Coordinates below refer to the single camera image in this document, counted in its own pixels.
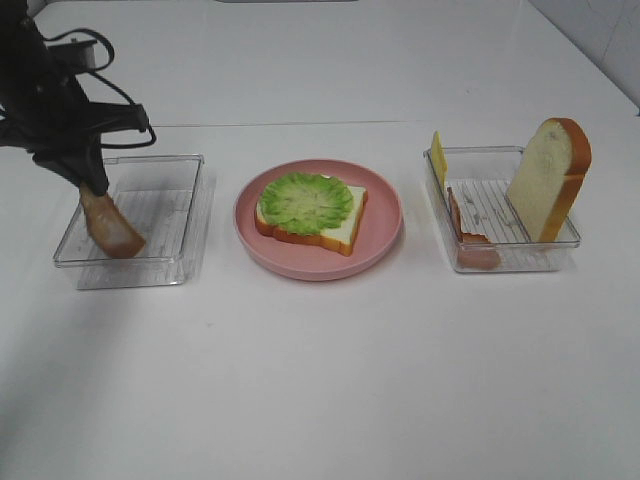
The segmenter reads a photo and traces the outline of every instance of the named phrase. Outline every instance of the white bread slice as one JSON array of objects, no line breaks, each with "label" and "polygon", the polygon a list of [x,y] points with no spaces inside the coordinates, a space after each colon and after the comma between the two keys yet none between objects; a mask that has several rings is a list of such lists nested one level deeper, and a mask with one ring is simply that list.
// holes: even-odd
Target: white bread slice
[{"label": "white bread slice", "polygon": [[353,208],[349,216],[338,228],[327,228],[317,235],[298,235],[289,233],[275,225],[269,225],[262,215],[260,202],[256,202],[255,221],[258,231],[265,236],[274,237],[276,240],[287,243],[303,245],[317,245],[327,250],[349,256],[353,253],[353,246],[358,235],[360,220],[364,213],[364,205],[367,202],[367,189],[347,185],[353,195]]},{"label": "white bread slice", "polygon": [[591,147],[569,118],[545,120],[524,150],[507,198],[532,242],[553,242],[591,164]]}]

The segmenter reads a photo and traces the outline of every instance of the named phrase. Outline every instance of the robotic arm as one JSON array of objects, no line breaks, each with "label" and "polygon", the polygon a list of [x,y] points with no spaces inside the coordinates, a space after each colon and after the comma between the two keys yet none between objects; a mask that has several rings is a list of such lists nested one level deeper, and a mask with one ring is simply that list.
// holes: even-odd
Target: robotic arm
[{"label": "robotic arm", "polygon": [[[47,46],[72,33],[92,40]],[[96,67],[95,44],[102,44],[108,62]],[[114,50],[102,35],[77,29],[45,39],[27,14],[27,0],[0,0],[0,146],[26,149],[37,165],[77,187],[85,184],[98,197],[106,194],[109,180],[102,148],[151,145],[155,134],[142,105],[97,72],[112,61]],[[126,104],[91,102],[76,76],[88,74],[120,93]],[[104,144],[107,132],[138,130],[151,139],[133,145]]]}]

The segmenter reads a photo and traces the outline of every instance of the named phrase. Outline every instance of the black cable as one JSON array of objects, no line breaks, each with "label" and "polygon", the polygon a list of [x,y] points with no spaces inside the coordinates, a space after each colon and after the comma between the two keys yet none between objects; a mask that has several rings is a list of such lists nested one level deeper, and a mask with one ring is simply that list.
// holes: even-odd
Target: black cable
[{"label": "black cable", "polygon": [[147,140],[146,142],[140,142],[140,143],[123,143],[123,144],[116,144],[116,143],[101,143],[100,147],[101,148],[109,148],[109,149],[113,149],[113,150],[123,150],[126,148],[140,148],[140,147],[148,147],[150,145],[153,145],[154,143],[156,143],[156,132],[153,131],[153,127],[151,125],[149,125],[149,134],[151,135],[151,139]]},{"label": "black cable", "polygon": [[45,36],[42,36],[42,35],[41,36],[45,42],[57,42],[58,40],[62,40],[64,37],[71,35],[72,33],[84,33],[85,35],[92,37],[94,40],[97,40],[105,48],[105,50],[107,50],[107,55],[109,57],[109,59],[107,60],[107,63],[99,67],[90,69],[88,71],[89,73],[104,70],[109,65],[111,65],[111,63],[113,62],[116,56],[116,50],[115,48],[113,48],[113,45],[109,40],[107,40],[105,36],[101,35],[100,33],[94,30],[91,30],[88,28],[75,28],[73,30],[69,30],[68,32],[61,33],[60,35],[56,35],[55,37],[51,37],[51,38],[46,38]]},{"label": "black cable", "polygon": [[[124,90],[122,90],[120,87],[118,87],[115,83],[107,80],[106,78],[104,78],[99,73],[96,73],[95,71],[90,71],[90,72],[87,72],[87,73],[89,73],[89,75],[91,75],[95,79],[97,79],[97,80],[101,81],[102,83],[104,83],[106,86],[108,86],[108,87],[112,88],[113,90],[115,90],[116,92],[118,92],[125,100],[127,100],[127,102],[129,102],[129,104],[135,105],[135,102],[133,101],[133,99],[129,95],[127,95],[127,93]],[[124,144],[101,143],[100,147],[101,148],[109,148],[109,149],[126,149],[126,148],[148,147],[149,145],[153,145],[154,143],[156,143],[156,139],[157,139],[156,132],[153,131],[153,127],[151,125],[149,125],[148,131],[149,131],[149,134],[151,135],[151,138],[149,140],[147,140],[146,142],[124,143]]]},{"label": "black cable", "polygon": [[124,90],[122,90],[120,87],[118,87],[115,83],[110,82],[109,80],[104,78],[99,73],[96,73],[95,71],[90,71],[90,72],[87,72],[87,73],[89,75],[91,75],[92,77],[94,77],[95,79],[100,80],[107,87],[112,88],[113,90],[118,92],[127,102],[129,102],[130,105],[135,105],[135,102],[133,101],[133,99],[129,95],[127,95],[127,93]]}]

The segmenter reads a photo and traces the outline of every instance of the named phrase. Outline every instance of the yellow cheese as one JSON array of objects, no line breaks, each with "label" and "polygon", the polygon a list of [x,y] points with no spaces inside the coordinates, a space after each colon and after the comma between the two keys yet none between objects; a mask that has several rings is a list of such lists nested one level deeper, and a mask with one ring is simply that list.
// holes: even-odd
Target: yellow cheese
[{"label": "yellow cheese", "polygon": [[444,149],[440,143],[440,133],[436,130],[431,140],[431,164],[436,172],[440,189],[444,192],[444,179],[447,176],[447,159],[444,156]]}]

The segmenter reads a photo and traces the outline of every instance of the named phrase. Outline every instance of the transparent tray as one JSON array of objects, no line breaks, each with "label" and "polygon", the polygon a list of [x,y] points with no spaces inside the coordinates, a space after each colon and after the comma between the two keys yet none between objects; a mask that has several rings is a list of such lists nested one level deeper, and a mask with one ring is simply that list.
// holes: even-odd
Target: transparent tray
[{"label": "transparent tray", "polygon": [[[580,245],[580,235],[567,218],[554,242],[529,239],[506,198],[506,190],[522,159],[522,147],[445,148],[448,172],[445,191],[436,179],[431,149],[427,161],[427,191],[449,260],[460,273],[550,272],[562,269],[569,252]],[[447,187],[460,207],[462,230],[485,235],[491,243],[458,239]]]},{"label": "transparent tray", "polygon": [[200,155],[106,159],[109,194],[146,245],[130,259],[107,257],[88,236],[80,204],[53,257],[78,290],[178,285],[202,263],[214,178]]}]

